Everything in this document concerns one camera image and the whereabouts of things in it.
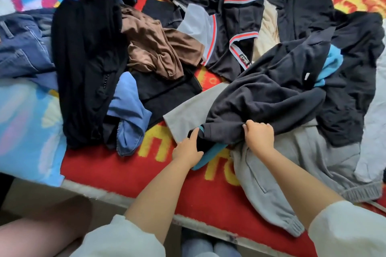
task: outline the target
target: brown shirt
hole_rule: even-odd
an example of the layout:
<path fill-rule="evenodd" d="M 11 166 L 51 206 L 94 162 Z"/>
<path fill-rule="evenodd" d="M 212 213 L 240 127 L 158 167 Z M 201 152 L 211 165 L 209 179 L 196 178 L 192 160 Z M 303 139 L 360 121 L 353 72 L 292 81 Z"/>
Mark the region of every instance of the brown shirt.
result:
<path fill-rule="evenodd" d="M 162 28 L 160 21 L 130 6 L 122 6 L 122 33 L 129 41 L 128 66 L 167 79 L 183 76 L 182 63 L 197 66 L 204 53 L 204 45 L 195 38 Z"/>

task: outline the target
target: floor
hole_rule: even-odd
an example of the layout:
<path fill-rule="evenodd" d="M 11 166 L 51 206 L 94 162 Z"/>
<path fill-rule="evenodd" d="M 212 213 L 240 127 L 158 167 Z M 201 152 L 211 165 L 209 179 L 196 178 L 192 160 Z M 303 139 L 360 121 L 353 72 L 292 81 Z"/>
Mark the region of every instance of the floor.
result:
<path fill-rule="evenodd" d="M 20 179 L 15 179 L 7 194 L 7 197 L 1 207 L 3 215 L 12 220 L 14 215 L 25 216 L 32 210 L 52 205 L 74 196 L 75 193 L 62 188 L 52 188 L 44 185 L 39 185 L 31 182 L 26 182 Z M 93 202 L 93 219 L 91 221 L 90 230 L 94 230 L 102 225 L 108 224 L 114 215 L 123 214 L 125 209 L 115 205 L 111 205 L 99 200 Z M 180 257 L 180 232 L 181 227 L 171 225 L 169 233 L 165 241 L 166 256 Z M 239 251 L 242 257 L 268 257 L 250 249 L 240 247 Z"/>

